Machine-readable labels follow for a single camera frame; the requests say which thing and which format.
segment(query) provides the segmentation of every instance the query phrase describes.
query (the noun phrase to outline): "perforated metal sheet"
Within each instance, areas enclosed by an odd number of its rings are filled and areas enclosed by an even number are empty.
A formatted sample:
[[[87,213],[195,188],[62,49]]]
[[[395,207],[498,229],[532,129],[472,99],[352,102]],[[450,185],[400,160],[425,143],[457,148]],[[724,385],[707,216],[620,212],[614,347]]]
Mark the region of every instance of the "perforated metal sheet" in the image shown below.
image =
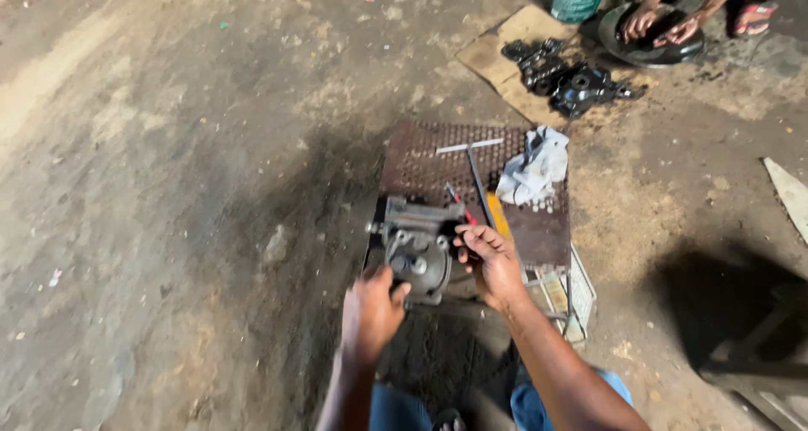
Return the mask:
[[[426,205],[446,206],[451,197],[449,181],[457,194],[480,222],[486,221],[477,187],[464,150],[435,154],[439,147],[456,146],[488,139],[503,138],[495,146],[474,149],[477,168],[484,187],[495,189],[505,162],[524,152],[521,128],[475,125],[425,124],[401,120],[393,127],[381,177],[380,194],[399,196]],[[526,268],[567,270],[570,267],[569,195],[566,180],[557,184],[553,212],[534,212],[503,204],[516,246]]]

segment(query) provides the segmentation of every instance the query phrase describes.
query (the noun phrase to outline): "jeans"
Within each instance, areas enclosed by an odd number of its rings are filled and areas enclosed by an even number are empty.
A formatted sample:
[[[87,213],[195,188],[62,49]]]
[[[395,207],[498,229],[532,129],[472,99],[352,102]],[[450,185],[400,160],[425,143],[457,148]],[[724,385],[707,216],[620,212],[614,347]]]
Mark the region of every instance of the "jeans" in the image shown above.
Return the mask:
[[[629,404],[631,394],[617,374],[597,370]],[[553,431],[553,423],[533,385],[523,383],[510,394],[513,420],[522,431]],[[431,431],[427,408],[420,399],[391,386],[376,383],[370,405],[370,431]]]

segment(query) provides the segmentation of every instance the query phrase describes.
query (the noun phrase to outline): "dirt floor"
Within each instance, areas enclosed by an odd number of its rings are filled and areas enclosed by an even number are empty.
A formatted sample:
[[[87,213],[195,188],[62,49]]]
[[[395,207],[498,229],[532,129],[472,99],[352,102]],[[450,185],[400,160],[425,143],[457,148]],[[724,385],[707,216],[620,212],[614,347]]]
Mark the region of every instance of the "dirt floor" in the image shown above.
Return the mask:
[[[312,428],[385,128],[527,127],[453,57],[547,1],[0,0],[0,428]],[[808,180],[804,1],[571,125],[582,354],[653,429],[767,427],[693,367],[808,274],[760,161]],[[380,370],[512,428],[507,346],[411,315]]]

